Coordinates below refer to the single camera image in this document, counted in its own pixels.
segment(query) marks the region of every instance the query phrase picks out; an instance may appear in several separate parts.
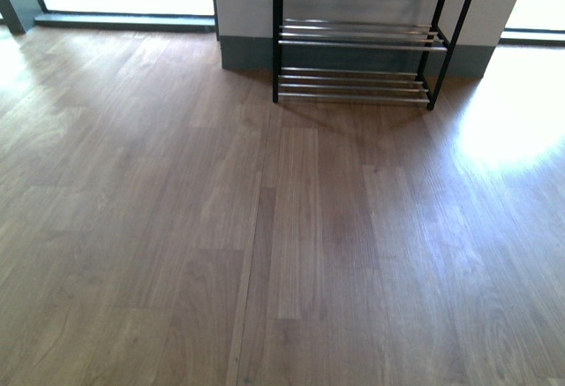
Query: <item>chrome bar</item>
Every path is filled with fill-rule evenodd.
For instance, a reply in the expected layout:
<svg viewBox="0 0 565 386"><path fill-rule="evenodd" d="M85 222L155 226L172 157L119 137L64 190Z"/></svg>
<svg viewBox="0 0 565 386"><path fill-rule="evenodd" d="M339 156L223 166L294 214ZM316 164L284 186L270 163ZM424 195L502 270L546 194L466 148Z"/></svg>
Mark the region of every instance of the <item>chrome bar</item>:
<svg viewBox="0 0 565 386"><path fill-rule="evenodd" d="M407 30L402 31L398 30L395 31L394 28L385 28L385 27L376 27L373 30L366 29L366 26L341 26L341 27L331 27L331 26L281 26L281 29L284 30L310 30L310 31L335 31L339 32L359 32L365 34L394 34L394 35L438 35L435 31L414 31L414 30Z"/></svg>
<svg viewBox="0 0 565 386"><path fill-rule="evenodd" d="M451 44L448 37L443 33L440 26L437 26L437 29L438 29L438 37L443 40L445 47L448 48L449 45Z"/></svg>
<svg viewBox="0 0 565 386"><path fill-rule="evenodd" d="M336 42L374 42L375 40L379 40L382 42L408 42L408 43L442 43L441 40L435 39L414 39L409 37L375 37L366 36L366 35L358 35L358 36L348 36L348 35L337 35L337 34L299 34L299 33L281 33L281 37L288 37L292 38L293 40L296 39L304 39L304 40L312 40L316 42L318 39L328 39L333 40Z"/></svg>
<svg viewBox="0 0 565 386"><path fill-rule="evenodd" d="M377 43L342 43L342 42L303 42L293 40L279 40L279 44L291 44L294 46L331 46L334 48L352 48L352 49L389 49L389 50L417 50L424 52L445 52L444 47L439 46L401 46L401 45L387 45Z"/></svg>
<svg viewBox="0 0 565 386"><path fill-rule="evenodd" d="M390 26L391 28L400 27L414 27L414 28L432 28L432 24L401 24L401 23L387 23L387 22L357 22L357 21L333 21L331 19L294 19L285 18L283 23L297 23L297 24L330 24L336 26Z"/></svg>
<svg viewBox="0 0 565 386"><path fill-rule="evenodd" d="M374 101L374 102L410 102L410 103L429 103L427 98L394 97L394 96L360 96L360 95L317 95L315 93L289 93L279 92L279 96L288 97L317 97L321 99L348 99L352 101Z"/></svg>
<svg viewBox="0 0 565 386"><path fill-rule="evenodd" d="M422 81L406 79L356 79L348 77L322 77L315 75L279 75L280 79L315 79L317 81L350 81L352 83L385 83L385 84L413 84L422 85Z"/></svg>
<svg viewBox="0 0 565 386"><path fill-rule="evenodd" d="M283 66L281 67L283 71L303 71L303 72L338 72L344 74L372 74L372 75L386 75L398 77L413 77L416 78L417 74L414 72L388 72L388 71L346 71L346 70L331 70L326 68L301 68L299 66Z"/></svg>
<svg viewBox="0 0 565 386"><path fill-rule="evenodd" d="M280 87L291 88L321 88L334 90L367 90L379 92L397 92L397 93L426 93L429 90L424 88L395 88L395 87L361 87L361 86L330 86L323 84L297 84L297 83L280 83Z"/></svg>

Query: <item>wall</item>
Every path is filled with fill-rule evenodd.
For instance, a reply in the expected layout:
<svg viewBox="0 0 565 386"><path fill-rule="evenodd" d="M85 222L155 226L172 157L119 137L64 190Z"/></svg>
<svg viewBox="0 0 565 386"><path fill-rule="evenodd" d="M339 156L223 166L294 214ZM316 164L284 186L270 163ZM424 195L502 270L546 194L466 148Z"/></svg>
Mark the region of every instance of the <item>wall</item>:
<svg viewBox="0 0 565 386"><path fill-rule="evenodd" d="M366 2L379 1L372 6ZM448 0L441 26L452 31L463 0ZM451 73L480 76L516 0L474 0L454 55ZM349 17L354 19L414 19L429 17L435 0L286 0L288 14ZM272 0L217 0L225 68L268 68Z"/></svg>

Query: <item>window sill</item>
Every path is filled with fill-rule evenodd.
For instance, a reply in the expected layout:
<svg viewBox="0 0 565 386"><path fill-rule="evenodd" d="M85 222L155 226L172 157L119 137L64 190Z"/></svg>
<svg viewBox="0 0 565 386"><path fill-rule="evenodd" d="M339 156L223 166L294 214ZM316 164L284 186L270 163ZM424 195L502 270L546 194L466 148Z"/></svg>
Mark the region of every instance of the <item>window sill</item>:
<svg viewBox="0 0 565 386"><path fill-rule="evenodd" d="M539 33L532 31L505 31L499 44L532 46L565 46L564 33Z"/></svg>

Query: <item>rack leg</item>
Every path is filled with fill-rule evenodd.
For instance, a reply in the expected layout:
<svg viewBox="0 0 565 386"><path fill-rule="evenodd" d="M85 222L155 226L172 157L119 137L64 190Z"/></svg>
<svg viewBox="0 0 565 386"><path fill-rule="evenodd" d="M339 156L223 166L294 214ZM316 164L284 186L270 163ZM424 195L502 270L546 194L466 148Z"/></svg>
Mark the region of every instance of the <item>rack leg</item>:
<svg viewBox="0 0 565 386"><path fill-rule="evenodd" d="M438 0L438 3L435 5L435 11L433 13L432 18L432 29L431 32L438 30L438 24L440 22L441 12L443 11L443 7L445 6L446 0ZM432 35L428 35L428 40L433 39ZM426 47L432 46L431 43L426 43ZM418 66L418 76L421 78L424 76L424 70L426 69L427 59L429 57L428 52L424 52L422 57L420 58L420 64Z"/></svg>
<svg viewBox="0 0 565 386"><path fill-rule="evenodd" d="M273 102L279 102L279 75L283 50L279 44L281 25L283 24L283 0L273 0Z"/></svg>
<svg viewBox="0 0 565 386"><path fill-rule="evenodd" d="M463 29L465 18L467 17L467 13L469 12L469 8L471 7L471 2L472 0L465 0L465 2L463 3L463 8L461 10L461 13L459 14L459 19L457 20L456 29L453 32L451 43L449 44L448 53L443 60L443 65L441 66L440 76L438 77L437 83L435 83L435 89L433 90L432 99L430 99L430 103L427 105L427 108L429 110L433 110L438 96L440 95L441 86L446 74L448 73L449 63L451 62L451 57L453 56L453 52L456 49L457 41L459 40L459 35L461 34L461 30Z"/></svg>

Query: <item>wood grain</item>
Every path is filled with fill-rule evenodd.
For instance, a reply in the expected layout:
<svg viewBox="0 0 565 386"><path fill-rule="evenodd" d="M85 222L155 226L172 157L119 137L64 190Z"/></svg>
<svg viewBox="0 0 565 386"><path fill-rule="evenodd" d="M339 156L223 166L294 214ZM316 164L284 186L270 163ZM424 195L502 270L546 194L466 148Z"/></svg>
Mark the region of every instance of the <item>wood grain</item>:
<svg viewBox="0 0 565 386"><path fill-rule="evenodd" d="M565 384L562 50L432 113L274 105L213 34L0 54L0 384Z"/></svg>
<svg viewBox="0 0 565 386"><path fill-rule="evenodd" d="M225 383L242 263L241 251L187 254L155 385Z"/></svg>
<svg viewBox="0 0 565 386"><path fill-rule="evenodd" d="M322 258L318 135L282 130L268 315L321 320Z"/></svg>

